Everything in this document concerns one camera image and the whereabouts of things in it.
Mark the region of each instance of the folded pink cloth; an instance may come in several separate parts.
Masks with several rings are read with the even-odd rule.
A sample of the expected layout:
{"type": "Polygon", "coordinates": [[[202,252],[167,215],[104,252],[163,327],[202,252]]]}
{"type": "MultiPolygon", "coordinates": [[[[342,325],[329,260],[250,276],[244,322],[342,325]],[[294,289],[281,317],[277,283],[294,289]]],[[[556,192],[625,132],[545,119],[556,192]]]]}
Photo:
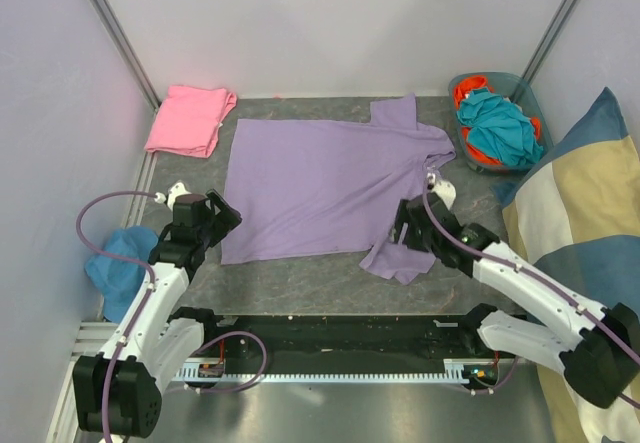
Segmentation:
{"type": "Polygon", "coordinates": [[[218,143],[218,128],[237,100],[224,88],[169,87],[144,149],[208,158],[218,143]]]}

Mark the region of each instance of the white stripe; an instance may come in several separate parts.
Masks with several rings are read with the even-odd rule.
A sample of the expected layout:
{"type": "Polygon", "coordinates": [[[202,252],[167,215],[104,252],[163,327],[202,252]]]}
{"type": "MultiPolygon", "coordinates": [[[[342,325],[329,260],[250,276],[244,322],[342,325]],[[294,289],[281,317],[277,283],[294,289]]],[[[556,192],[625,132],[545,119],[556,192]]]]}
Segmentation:
{"type": "Polygon", "coordinates": [[[530,263],[573,244],[569,216],[553,178],[552,162],[518,190],[518,228],[530,263]]]}

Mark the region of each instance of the blue cloth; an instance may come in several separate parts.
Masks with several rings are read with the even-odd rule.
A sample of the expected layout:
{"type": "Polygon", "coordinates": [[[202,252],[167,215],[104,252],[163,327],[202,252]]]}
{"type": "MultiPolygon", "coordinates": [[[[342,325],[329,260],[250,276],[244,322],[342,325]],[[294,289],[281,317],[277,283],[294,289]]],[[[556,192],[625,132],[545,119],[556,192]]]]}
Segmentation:
{"type": "Polygon", "coordinates": [[[505,166],[534,164],[542,157],[531,120],[488,88],[472,90],[457,115],[462,125],[471,127],[467,143],[505,166]]]}
{"type": "MultiPolygon", "coordinates": [[[[126,230],[114,231],[104,250],[148,261],[151,250],[157,244],[158,236],[153,230],[133,226],[126,230]]],[[[89,258],[84,269],[104,296],[104,317],[114,323],[120,323],[140,289],[145,269],[135,263],[102,255],[89,258]]]]}

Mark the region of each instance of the purple towel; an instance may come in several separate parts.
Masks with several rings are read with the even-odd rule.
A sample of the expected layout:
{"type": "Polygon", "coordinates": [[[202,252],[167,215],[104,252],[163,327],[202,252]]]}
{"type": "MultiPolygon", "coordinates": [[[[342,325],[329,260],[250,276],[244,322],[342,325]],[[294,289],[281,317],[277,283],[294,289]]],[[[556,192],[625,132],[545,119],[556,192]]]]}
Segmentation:
{"type": "Polygon", "coordinates": [[[242,224],[222,264],[371,250],[362,268],[407,284],[435,259],[389,242],[398,203],[454,157],[443,130],[417,122],[414,95],[372,102],[369,124],[239,120],[225,199],[242,224]]]}

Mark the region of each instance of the striped pillow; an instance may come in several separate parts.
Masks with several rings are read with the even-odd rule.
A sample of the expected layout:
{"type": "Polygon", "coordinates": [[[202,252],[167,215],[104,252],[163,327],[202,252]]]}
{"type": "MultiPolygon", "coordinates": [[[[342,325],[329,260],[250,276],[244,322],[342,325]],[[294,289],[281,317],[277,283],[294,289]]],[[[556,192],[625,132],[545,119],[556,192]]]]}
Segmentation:
{"type": "MultiPolygon", "coordinates": [[[[517,253],[589,298],[640,314],[640,163],[609,88],[522,181],[494,190],[517,253]]],[[[600,410],[557,373],[538,373],[558,443],[638,441],[626,403],[600,410]]],[[[640,398],[640,377],[627,392],[640,398]]]]}

